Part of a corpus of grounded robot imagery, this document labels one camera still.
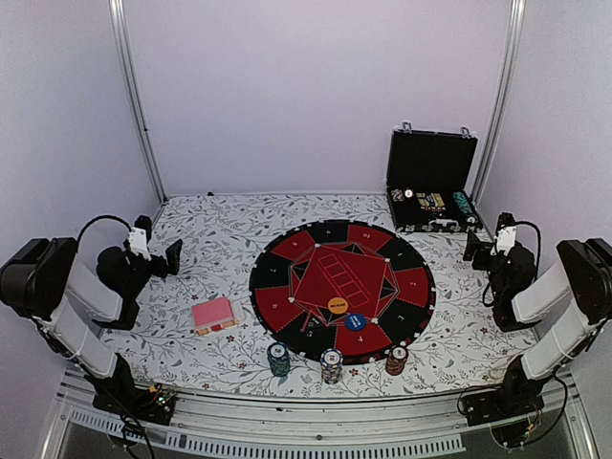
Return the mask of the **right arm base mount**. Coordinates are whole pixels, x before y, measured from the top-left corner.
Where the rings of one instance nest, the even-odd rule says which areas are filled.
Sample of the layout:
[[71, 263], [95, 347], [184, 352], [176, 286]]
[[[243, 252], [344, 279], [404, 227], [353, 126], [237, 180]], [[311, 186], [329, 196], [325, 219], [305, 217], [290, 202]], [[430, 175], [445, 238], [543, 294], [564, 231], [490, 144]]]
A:
[[468, 426], [489, 426], [493, 440], [502, 448], [524, 447], [543, 408], [541, 395], [508, 394], [501, 387], [470, 387], [457, 400], [457, 410]]

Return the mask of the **blue small blind button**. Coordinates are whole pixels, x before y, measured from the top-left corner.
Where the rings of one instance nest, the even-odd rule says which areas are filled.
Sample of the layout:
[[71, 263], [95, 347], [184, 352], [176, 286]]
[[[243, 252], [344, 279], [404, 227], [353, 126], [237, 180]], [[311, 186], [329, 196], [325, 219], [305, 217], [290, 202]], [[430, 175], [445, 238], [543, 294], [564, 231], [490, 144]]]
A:
[[357, 332], [363, 330], [366, 327], [367, 320], [362, 314], [353, 313], [346, 316], [344, 324], [346, 328], [350, 331]]

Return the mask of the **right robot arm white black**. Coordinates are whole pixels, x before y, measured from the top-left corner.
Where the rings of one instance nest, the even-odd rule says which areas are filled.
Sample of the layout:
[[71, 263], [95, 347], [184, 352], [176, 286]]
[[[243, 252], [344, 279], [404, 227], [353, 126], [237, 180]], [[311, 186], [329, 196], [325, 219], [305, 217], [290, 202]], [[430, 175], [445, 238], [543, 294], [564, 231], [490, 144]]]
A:
[[500, 386], [477, 401], [480, 411], [513, 417], [540, 405], [543, 385], [559, 368], [588, 349], [611, 318], [611, 246], [601, 238], [562, 240], [557, 261], [544, 273], [536, 256], [506, 227], [492, 242], [468, 233], [465, 260], [483, 271], [482, 295], [503, 332], [526, 330], [541, 321], [547, 332], [509, 363]]

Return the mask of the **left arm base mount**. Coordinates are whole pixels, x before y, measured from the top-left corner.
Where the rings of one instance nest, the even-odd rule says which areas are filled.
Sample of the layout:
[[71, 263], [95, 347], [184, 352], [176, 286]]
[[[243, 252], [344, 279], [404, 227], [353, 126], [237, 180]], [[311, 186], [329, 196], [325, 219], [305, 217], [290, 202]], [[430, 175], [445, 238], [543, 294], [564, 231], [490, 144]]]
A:
[[176, 391], [160, 384], [140, 388], [112, 387], [102, 380], [92, 380], [96, 390], [93, 406], [117, 415], [130, 416], [162, 426], [169, 426], [176, 404]]

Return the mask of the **orange big blind button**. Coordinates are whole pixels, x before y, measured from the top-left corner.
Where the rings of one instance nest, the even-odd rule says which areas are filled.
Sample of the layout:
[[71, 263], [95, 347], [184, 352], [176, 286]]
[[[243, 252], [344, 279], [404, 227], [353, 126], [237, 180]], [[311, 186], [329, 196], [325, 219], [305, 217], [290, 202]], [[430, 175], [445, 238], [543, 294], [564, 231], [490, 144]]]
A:
[[327, 308], [332, 314], [341, 315], [348, 311], [349, 303], [343, 297], [333, 297], [328, 301]]

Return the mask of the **brown 100 poker chip stack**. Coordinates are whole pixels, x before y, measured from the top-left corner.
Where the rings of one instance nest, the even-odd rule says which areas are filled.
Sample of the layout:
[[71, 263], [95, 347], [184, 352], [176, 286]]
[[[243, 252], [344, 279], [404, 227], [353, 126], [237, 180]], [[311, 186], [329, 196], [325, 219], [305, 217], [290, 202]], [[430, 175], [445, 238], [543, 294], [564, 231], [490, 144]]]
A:
[[390, 376], [399, 376], [405, 368], [408, 358], [408, 351], [405, 347], [398, 345], [394, 346], [388, 353], [385, 371]]

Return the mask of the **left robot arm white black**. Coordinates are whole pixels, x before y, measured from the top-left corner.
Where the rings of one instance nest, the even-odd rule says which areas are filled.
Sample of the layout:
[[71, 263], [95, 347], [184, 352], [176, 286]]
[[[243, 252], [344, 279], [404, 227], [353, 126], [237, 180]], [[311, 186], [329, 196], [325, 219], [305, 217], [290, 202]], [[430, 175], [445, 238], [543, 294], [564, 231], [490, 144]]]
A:
[[75, 238], [33, 239], [2, 267], [1, 301], [31, 320], [55, 352], [80, 366], [120, 414], [132, 415], [149, 390], [135, 386], [126, 360], [101, 342], [73, 304], [88, 309], [102, 329], [132, 329], [142, 289], [153, 276], [178, 273], [182, 247], [177, 240], [163, 256], [110, 247], [90, 271], [78, 256]]

